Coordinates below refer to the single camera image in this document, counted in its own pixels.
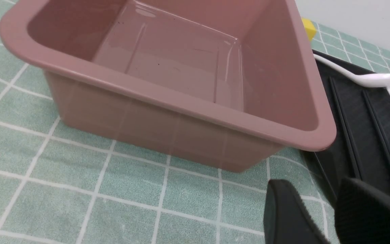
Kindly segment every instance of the spoon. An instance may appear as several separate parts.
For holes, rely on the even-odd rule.
[[[317,54],[314,54],[314,58],[325,65],[333,68],[334,70],[340,72],[347,78],[351,79],[354,83],[363,86],[363,87],[385,87],[387,92],[390,95],[390,74],[368,74],[368,75],[356,75],[352,72],[346,70],[345,68],[337,65],[330,60],[327,60]]]

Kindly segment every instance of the yellow sponge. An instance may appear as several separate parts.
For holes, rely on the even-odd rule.
[[[313,37],[316,35],[317,30],[311,20],[302,18],[303,26],[305,26],[306,34],[308,35],[308,39],[311,41]]]

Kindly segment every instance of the white wall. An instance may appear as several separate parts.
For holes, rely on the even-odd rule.
[[[300,15],[390,50],[390,0],[296,0]]]

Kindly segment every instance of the plastic container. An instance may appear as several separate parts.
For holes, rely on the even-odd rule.
[[[0,34],[74,128],[230,171],[336,135],[294,0],[20,0]]]

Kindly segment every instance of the black dish rack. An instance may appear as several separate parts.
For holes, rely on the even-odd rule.
[[[313,50],[315,54],[354,74],[371,74],[365,68]],[[317,62],[337,127],[327,150],[304,152],[320,166],[336,199],[344,177],[360,179],[390,196],[390,96],[385,88],[365,88]]]

